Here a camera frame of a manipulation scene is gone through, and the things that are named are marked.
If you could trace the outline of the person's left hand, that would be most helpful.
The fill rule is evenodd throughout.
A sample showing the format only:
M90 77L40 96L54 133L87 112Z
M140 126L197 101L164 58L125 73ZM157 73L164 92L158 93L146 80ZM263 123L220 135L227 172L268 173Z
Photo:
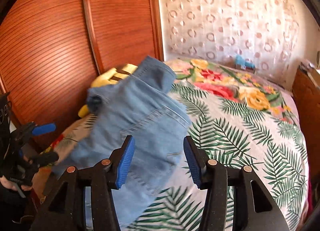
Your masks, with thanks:
M16 186L16 183L15 182L11 182L9 180L7 180L5 178L5 176L2 176L0 178L0 182L1 182L1 185L7 189L11 189L11 190L14 190L14 191L18 191L17 189L17 186ZM20 189L22 191L30 191L32 189L32 187L30 186L26 186L26 185L21 185Z

